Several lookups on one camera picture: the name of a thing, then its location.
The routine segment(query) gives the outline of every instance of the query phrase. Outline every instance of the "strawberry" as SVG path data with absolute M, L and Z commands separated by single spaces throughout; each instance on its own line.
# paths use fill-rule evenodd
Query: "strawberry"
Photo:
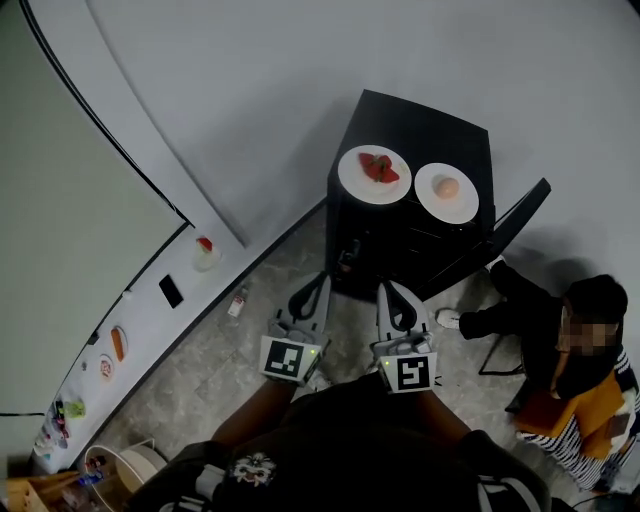
M 213 244 L 211 243 L 211 240 L 209 240 L 208 238 L 205 238 L 205 237 L 198 238 L 196 242 L 200 244 L 200 246 L 205 250 L 205 252 L 213 251 Z
M 370 153 L 358 153 L 358 160 L 360 160 L 360 165 L 363 169 L 369 167 L 374 159 L 375 157 Z
M 393 183 L 400 179 L 391 168 L 391 159 L 387 155 L 359 153 L 358 160 L 365 174 L 377 183 Z
M 380 183 L 393 183 L 399 179 L 400 176 L 391 167 L 385 168 L 380 175 Z

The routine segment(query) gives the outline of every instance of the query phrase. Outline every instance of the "black phone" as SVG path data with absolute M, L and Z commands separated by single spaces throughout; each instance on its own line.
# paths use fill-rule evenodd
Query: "black phone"
M 165 276 L 162 278 L 162 281 L 160 281 L 160 289 L 173 309 L 176 309 L 178 304 L 183 301 L 182 295 L 176 288 L 171 276 Z

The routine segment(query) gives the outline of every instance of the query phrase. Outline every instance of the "small plate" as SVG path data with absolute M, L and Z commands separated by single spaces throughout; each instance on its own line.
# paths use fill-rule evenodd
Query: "small plate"
M 359 153 L 387 155 L 391 168 L 400 179 L 393 183 L 376 183 L 364 173 L 358 160 Z M 347 151 L 338 163 L 340 183 L 349 194 L 369 204 L 390 204 L 402 199 L 411 189 L 411 171 L 404 159 L 382 146 L 358 146 Z
M 445 178 L 454 178 L 460 189 L 456 197 L 441 199 L 435 187 Z M 478 213 L 480 199 L 471 180 L 460 170 L 447 164 L 427 164 L 422 167 L 414 180 L 416 195 L 422 206 L 436 219 L 449 224 L 464 224 L 473 220 Z

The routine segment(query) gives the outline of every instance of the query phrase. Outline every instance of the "small bottle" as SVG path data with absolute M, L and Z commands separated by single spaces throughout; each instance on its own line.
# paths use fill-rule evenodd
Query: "small bottle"
M 247 302 L 248 295 L 249 290 L 246 286 L 243 286 L 240 291 L 233 297 L 227 313 L 229 313 L 234 318 L 238 318 L 238 316 L 240 316 L 240 313 L 242 312 L 242 308 L 244 308 L 244 305 Z

